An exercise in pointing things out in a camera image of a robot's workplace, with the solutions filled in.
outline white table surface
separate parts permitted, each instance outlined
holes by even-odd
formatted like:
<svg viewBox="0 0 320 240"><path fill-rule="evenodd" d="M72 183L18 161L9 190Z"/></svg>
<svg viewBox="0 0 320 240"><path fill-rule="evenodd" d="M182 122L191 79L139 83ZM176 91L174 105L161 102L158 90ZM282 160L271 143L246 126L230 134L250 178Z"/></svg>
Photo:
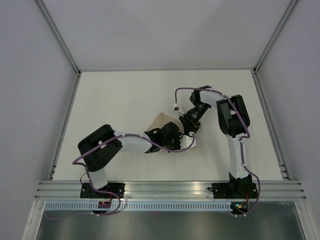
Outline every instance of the white table surface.
<svg viewBox="0 0 320 240"><path fill-rule="evenodd" d="M247 164L261 180L282 180L266 121L249 70L182 70L83 72L59 153L54 180L79 180L81 166L72 165L78 143L104 124L125 133L142 133L153 120L173 111L178 87L210 85L227 95L242 95L251 138L246 142ZM191 91L178 92L185 110L193 107ZM229 180L228 142L215 108L200 120L197 146L183 153L120 152L107 165L113 181L225 181Z"/></svg>

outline small white object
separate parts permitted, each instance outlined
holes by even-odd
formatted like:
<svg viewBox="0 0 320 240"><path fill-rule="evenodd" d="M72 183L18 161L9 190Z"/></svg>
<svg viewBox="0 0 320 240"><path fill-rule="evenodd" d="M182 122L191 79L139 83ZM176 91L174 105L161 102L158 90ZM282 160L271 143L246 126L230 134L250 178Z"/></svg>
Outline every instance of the small white object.
<svg viewBox="0 0 320 240"><path fill-rule="evenodd" d="M197 145L196 137L193 137L194 133L190 132L190 135L191 136L183 135L181 139L181 149L186 149L187 147L189 147L190 144L192 143L193 138L194 138L194 143L192 144L191 148Z"/></svg>
<svg viewBox="0 0 320 240"><path fill-rule="evenodd" d="M100 140L100 141L98 142L98 144L101 145L101 144L102 144L102 141ZM105 146L106 146L106 145L103 145L103 146L101 146L100 148L103 149Z"/></svg>

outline enclosure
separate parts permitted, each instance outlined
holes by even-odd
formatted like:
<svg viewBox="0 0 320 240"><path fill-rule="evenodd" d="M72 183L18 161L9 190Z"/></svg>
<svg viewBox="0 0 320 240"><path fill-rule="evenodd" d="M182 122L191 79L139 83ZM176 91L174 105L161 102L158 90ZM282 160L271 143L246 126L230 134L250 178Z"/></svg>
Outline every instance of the enclosure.
<svg viewBox="0 0 320 240"><path fill-rule="evenodd" d="M3 3L1 238L319 239L319 10L316 0ZM101 199L80 197L78 143L104 124L141 134L161 113L177 119L175 90L206 85L245 102L254 209L235 217L239 199L208 190L232 164L213 107L188 151L118 153L105 174L124 184L120 212L92 215ZM191 93L177 95L186 110Z"/></svg>

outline cable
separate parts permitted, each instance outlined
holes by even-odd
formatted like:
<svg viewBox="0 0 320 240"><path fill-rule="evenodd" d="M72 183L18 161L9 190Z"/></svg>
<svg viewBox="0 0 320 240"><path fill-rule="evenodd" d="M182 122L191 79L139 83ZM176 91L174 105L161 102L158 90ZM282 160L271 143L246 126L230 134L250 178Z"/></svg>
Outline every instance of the cable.
<svg viewBox="0 0 320 240"><path fill-rule="evenodd" d="M78 213L71 214L68 216L52 217L52 216L48 216L47 212L48 211L46 211L46 210L43 211L43 215L46 219L49 219L49 220L61 220L61 219L70 218L70 217L79 216L79 215L96 215L96 214L92 214L91 212L78 212Z"/></svg>
<svg viewBox="0 0 320 240"><path fill-rule="evenodd" d="M249 204L249 194L246 192L245 195L246 195L245 205L248 205Z"/></svg>
<svg viewBox="0 0 320 240"><path fill-rule="evenodd" d="M80 183L81 183L82 188L84 188L84 184L82 182L82 178L83 178L84 175L86 175L86 172L80 177Z"/></svg>
<svg viewBox="0 0 320 240"><path fill-rule="evenodd" d="M232 109L234 110L236 116L239 118L239 120L240 120L240 122L241 122L241 124L242 124L242 126L243 126L243 128L244 128L244 131L245 131L245 133L246 133L246 135L241 136L240 139L239 139L239 141L240 141L240 149L241 149L241 162L242 162L242 166L243 166L243 168L244 168L249 174L251 174L252 176L254 176L254 177L256 178L257 182L258 182L258 195L257 195L256 200L255 200L253 206L251 207L251 209L246 212L246 214L249 214L249 213L255 208L255 206L257 205L257 203L258 203L258 201L259 201L260 192L261 192L261 183L260 183L259 177L258 177L256 174L254 174L253 172L251 172L251 171L246 167L245 157L244 157L244 146L243 146L242 140L243 140L243 139L249 139L249 138L250 138L250 133L249 133L249 130L248 130L248 128L247 128L244 120L242 119L242 117L241 117L238 109L237 109L236 106L233 104L233 102L231 101L231 99L230 99L228 96L224 95L222 92L217 91L217 90L213 90L213 89L208 89L208 88L196 88L196 87L178 87L178 88L175 90L175 92L174 92L174 98L175 98L175 103L176 103L176 104L178 104L178 102L177 102L177 92L178 92L178 90L197 90L197 91L207 91L207 92L212 92L212 93L219 94L219 95L221 95L222 97L224 97L224 98L228 101L228 103L231 105Z"/></svg>
<svg viewBox="0 0 320 240"><path fill-rule="evenodd" d="M214 188L213 188L213 187L207 187L206 189L207 189L209 192L212 192L212 193L214 192Z"/></svg>

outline metal frame edge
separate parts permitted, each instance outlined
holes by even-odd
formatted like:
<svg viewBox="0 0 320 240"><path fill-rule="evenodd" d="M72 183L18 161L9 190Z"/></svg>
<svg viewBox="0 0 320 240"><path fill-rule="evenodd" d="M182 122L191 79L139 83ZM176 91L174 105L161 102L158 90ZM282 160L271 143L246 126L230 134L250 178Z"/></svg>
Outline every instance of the metal frame edge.
<svg viewBox="0 0 320 240"><path fill-rule="evenodd" d="M75 73L78 75L81 73L81 71L79 70L75 59L73 58L73 56L71 55L61 33L59 32L53 18L51 17L51 14L49 13L45 3L43 2L43 0L34 0L36 6L38 7L39 11L41 12L44 20L46 21L46 23L48 24L50 30L52 31L53 35L55 36L56 40L58 41L65 57L67 58L67 60L69 61L69 63L71 64L73 70L75 71Z"/></svg>
<svg viewBox="0 0 320 240"><path fill-rule="evenodd" d="M59 158L61 146L62 146L63 139L64 139L64 136L65 136L65 133L66 133L66 130L67 130L69 118L70 118L70 115L71 115L71 110L72 110L72 107L73 107L73 104L74 104L74 101L75 101L75 98L76 98L76 94L77 94L77 89L78 89L78 86L79 86L80 78L81 78L81 73L76 76L76 79L75 79L74 85L73 85L72 94L70 96L70 100L68 101L68 107L67 107L67 109L65 110L65 113L64 113L63 122L62 122L62 125L60 127L60 131L59 131L59 134L58 134L58 139L57 139L57 142L56 142L55 147L54 147L54 154L53 154L53 157L52 157L52 160L51 160L52 166L51 166L49 175L47 177L49 180L53 177L54 169L56 167L56 163L57 163L58 158Z"/></svg>
<svg viewBox="0 0 320 240"><path fill-rule="evenodd" d="M294 202L306 240L319 240L320 234L308 202Z"/></svg>
<svg viewBox="0 0 320 240"><path fill-rule="evenodd" d="M299 2L299 0L291 0L288 4L288 6L286 7L279 23L277 24L277 26L275 27L275 30L273 31L269 41L267 42L266 46L263 49L262 54L260 55L254 70L255 72L257 72L262 64L264 63L266 57L268 56L271 48L273 47L273 45L275 44L276 40L278 39L280 33L282 32L285 24L287 23L289 17L291 16L292 12L294 11L295 7L297 6L297 3Z"/></svg>
<svg viewBox="0 0 320 240"><path fill-rule="evenodd" d="M28 220L22 235L22 240L35 240L39 233L41 220L44 214L46 201L35 200L33 201Z"/></svg>
<svg viewBox="0 0 320 240"><path fill-rule="evenodd" d="M130 201L204 201L220 202L207 190L212 183L228 181L121 181L125 184L124 199ZM41 181L35 192L35 200L85 201L80 198L82 185L79 181ZM237 202L239 199L224 199ZM261 181L261 202L306 201L299 181Z"/></svg>
<svg viewBox="0 0 320 240"><path fill-rule="evenodd" d="M119 69L83 69L82 72L152 72L152 71L206 71L206 70L251 70L252 66L247 67L154 67L154 68L119 68Z"/></svg>
<svg viewBox="0 0 320 240"><path fill-rule="evenodd" d="M266 125L268 128L270 137L271 137L271 141L273 144L273 148L274 148L277 160L279 163L282 163L284 165L288 179L291 180L290 171L288 171L288 168L286 166L284 151L283 151L280 139L279 139L277 129L275 127L274 119L272 117L272 114L271 114L271 111L270 111L270 108L269 108L269 105L268 105L268 102L266 99L265 91L264 91L263 86L260 81L259 74L256 73L254 70L251 70L251 74L252 74L253 82L254 82L254 85L255 85L255 88L257 91L257 95L258 95L258 98L259 98L259 101L261 104L261 108L263 111L263 115L264 115Z"/></svg>

